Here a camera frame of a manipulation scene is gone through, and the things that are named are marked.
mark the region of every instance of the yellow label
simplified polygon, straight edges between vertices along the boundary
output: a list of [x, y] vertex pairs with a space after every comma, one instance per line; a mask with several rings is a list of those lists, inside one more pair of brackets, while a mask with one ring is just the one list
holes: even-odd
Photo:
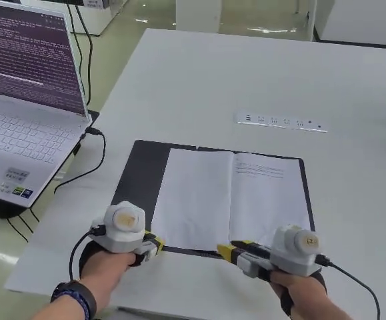
[[319, 238], [317, 238], [316, 236], [305, 237], [303, 242], [304, 242], [304, 245], [307, 247], [318, 247], [319, 246]]
[[117, 215], [116, 221], [118, 225], [125, 225], [126, 227], [132, 228], [136, 219], [130, 214], [122, 213]]

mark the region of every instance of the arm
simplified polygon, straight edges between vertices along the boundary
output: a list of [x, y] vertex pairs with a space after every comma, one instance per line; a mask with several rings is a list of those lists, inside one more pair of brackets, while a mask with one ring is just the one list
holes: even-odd
[[85, 313], [80, 304], [64, 295], [40, 310], [32, 320], [85, 320]]
[[274, 271], [271, 274], [271, 286], [279, 297], [284, 287], [289, 290], [295, 304], [291, 311], [293, 320], [352, 320], [333, 304], [322, 284], [312, 277]]
[[[86, 286], [97, 302], [97, 312], [105, 308], [110, 294], [117, 286], [129, 265], [135, 262], [132, 253], [112, 254], [100, 251], [86, 262], [80, 283]], [[84, 320], [85, 313], [80, 304], [64, 295], [48, 304], [32, 320]]]

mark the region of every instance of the laptop screen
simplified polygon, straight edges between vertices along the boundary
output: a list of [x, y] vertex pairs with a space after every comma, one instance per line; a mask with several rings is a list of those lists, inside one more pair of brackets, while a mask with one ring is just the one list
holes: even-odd
[[85, 115], [64, 19], [0, 6], [0, 95]]

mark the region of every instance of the laptop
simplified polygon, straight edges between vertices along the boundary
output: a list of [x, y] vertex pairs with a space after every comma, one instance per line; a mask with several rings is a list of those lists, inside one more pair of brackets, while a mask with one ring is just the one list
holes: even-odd
[[0, 200], [32, 206], [90, 123], [64, 14], [0, 1]]

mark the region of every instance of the floor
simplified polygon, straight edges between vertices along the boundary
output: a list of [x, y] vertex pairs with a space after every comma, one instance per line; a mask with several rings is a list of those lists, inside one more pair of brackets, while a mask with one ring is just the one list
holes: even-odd
[[[277, 37], [306, 40], [307, 2], [301, 0], [299, 14], [294, 14], [294, 0], [223, 0], [219, 32], [255, 37]], [[92, 74], [92, 99], [90, 108], [99, 111], [120, 76], [135, 46], [146, 28], [174, 29], [175, 0], [130, 0], [123, 12], [116, 16], [104, 34], [94, 37]], [[88, 50], [85, 36], [79, 36], [83, 54]], [[85, 81], [86, 66], [83, 65]], [[52, 200], [52, 183], [42, 195], [34, 210], [42, 216]], [[22, 214], [34, 229], [37, 225], [30, 212]], [[28, 229], [18, 218], [13, 223], [30, 237]], [[0, 320], [28, 319], [36, 310], [48, 302], [48, 297], [9, 292], [3, 289], [25, 246], [24, 240], [0, 220]]]

